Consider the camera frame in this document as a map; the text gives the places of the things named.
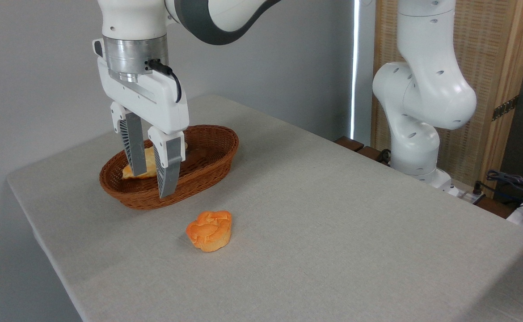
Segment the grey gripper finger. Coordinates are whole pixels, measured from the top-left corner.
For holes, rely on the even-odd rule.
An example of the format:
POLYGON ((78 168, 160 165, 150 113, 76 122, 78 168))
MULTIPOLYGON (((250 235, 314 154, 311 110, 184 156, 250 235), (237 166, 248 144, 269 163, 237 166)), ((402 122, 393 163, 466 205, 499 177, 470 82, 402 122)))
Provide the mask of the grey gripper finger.
POLYGON ((182 131, 167 135, 152 126, 148 137, 154 147, 160 198, 165 198, 177 187, 181 163, 186 159, 185 136, 182 131))
POLYGON ((141 118, 118 102, 112 102, 111 114, 114 132, 121 136, 133 176, 137 177, 147 172, 141 118))

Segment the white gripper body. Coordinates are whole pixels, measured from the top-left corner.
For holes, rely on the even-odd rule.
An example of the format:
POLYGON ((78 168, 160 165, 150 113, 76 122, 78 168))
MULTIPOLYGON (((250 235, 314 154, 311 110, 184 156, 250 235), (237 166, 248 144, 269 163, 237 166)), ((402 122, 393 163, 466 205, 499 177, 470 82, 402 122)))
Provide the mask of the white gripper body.
POLYGON ((106 95, 170 135, 189 125, 186 94, 168 63, 166 39, 95 39, 93 51, 106 95))

